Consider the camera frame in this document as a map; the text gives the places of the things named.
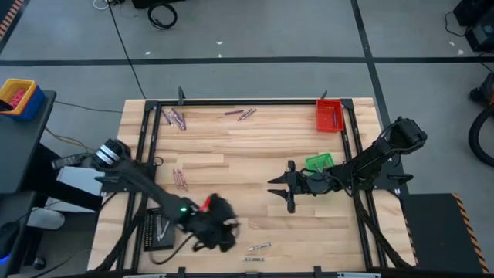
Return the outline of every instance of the concrete floor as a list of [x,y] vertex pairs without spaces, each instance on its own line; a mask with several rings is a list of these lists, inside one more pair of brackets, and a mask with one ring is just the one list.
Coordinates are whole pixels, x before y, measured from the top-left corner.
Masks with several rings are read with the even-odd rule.
[[[31,0],[0,60],[125,59],[110,12],[94,9],[91,2]],[[373,56],[478,55],[463,38],[444,29],[443,16],[457,3],[359,0]],[[187,0],[174,7],[178,23],[164,32],[152,28],[146,13],[135,10],[130,1],[114,8],[131,59],[218,58],[220,54],[223,58],[364,57],[347,0]],[[449,25],[457,32],[462,30],[453,16]],[[471,154],[467,141],[469,126],[481,110],[467,94],[488,71],[478,63],[378,63],[376,69],[390,118],[413,118],[429,135],[424,149],[403,157],[405,171],[415,176],[409,183],[410,192],[459,193],[484,257],[494,266],[490,214],[494,210],[494,169]],[[318,97],[326,89],[328,97],[376,97],[366,63],[161,64],[139,65],[135,70],[149,98],[175,98],[178,86],[190,98]],[[57,91],[57,100],[94,108],[121,110],[124,100],[141,98],[128,65],[36,66],[34,62],[0,66],[0,76],[36,80],[44,90]],[[97,147],[108,137],[116,137],[119,122],[118,114],[56,104],[48,127]],[[492,135],[494,125],[488,123],[482,141],[490,154],[494,154]],[[81,152],[48,134],[42,143],[61,155]],[[77,243],[81,249],[91,246],[92,231],[84,232]],[[52,236],[73,234],[67,228]],[[45,243],[40,249],[45,256],[62,252],[52,236],[46,238],[53,244]],[[63,254],[67,257],[72,252]],[[83,271],[87,257],[81,254],[75,263],[48,276]]]

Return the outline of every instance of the red container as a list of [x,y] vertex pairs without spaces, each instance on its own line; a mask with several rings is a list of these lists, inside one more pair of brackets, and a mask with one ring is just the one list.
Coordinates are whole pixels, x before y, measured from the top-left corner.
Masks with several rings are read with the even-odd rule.
[[318,131],[324,132],[338,132],[343,130],[341,101],[316,101],[316,128]]

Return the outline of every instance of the white container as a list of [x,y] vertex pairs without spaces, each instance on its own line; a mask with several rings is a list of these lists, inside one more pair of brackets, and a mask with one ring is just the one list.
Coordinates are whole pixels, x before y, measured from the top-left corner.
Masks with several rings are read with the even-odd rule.
[[58,229],[65,222],[65,216],[46,208],[32,208],[28,226],[42,229]]

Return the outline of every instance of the wooden table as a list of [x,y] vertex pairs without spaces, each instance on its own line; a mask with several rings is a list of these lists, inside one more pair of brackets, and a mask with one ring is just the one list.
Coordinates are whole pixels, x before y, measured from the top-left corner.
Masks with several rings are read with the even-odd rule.
[[[355,113],[364,148],[379,135],[381,127],[372,98],[355,98]],[[224,116],[230,110],[248,109],[242,106],[177,107],[185,114],[188,129],[180,131],[166,120],[160,121],[156,156],[164,159],[157,169],[156,183],[170,193],[188,197],[202,204],[217,192],[232,204],[241,223],[237,245],[227,253],[218,249],[191,251],[191,240],[170,262],[155,266],[148,254],[140,256],[139,273],[176,273],[185,266],[188,273],[312,272],[313,266],[323,271],[365,270],[359,241],[353,201],[343,191],[327,195],[297,195],[296,213],[286,211],[286,203],[268,188],[267,181],[286,170],[288,160],[297,169],[305,158],[331,153],[335,163],[344,160],[340,133],[320,133],[315,129],[313,105],[258,106],[258,111],[244,121],[238,116]],[[144,100],[128,100],[123,109],[118,138],[133,152],[137,148]],[[151,111],[148,130],[152,130]],[[348,128],[353,155],[353,136]],[[147,132],[143,161],[147,160],[150,132]],[[189,184],[189,191],[174,185],[172,169],[180,168]],[[381,231],[391,245],[409,263],[414,256],[408,238],[400,202],[386,191],[374,191]],[[100,213],[88,269],[98,266],[120,236],[127,194],[118,194]],[[150,202],[149,207],[156,207]],[[369,242],[373,263],[377,265],[374,238]],[[177,232],[177,246],[186,236]],[[249,252],[251,246],[271,242],[272,246]],[[134,238],[128,245],[125,267],[130,267]],[[155,252],[164,259],[171,252]],[[265,262],[243,262],[245,256],[261,256]]]

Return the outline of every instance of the green object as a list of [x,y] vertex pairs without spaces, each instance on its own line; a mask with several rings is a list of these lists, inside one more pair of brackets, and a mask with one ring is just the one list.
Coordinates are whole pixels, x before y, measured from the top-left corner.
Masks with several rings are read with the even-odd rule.
[[314,171],[322,171],[324,168],[333,167],[331,154],[321,154],[306,159],[306,168]]

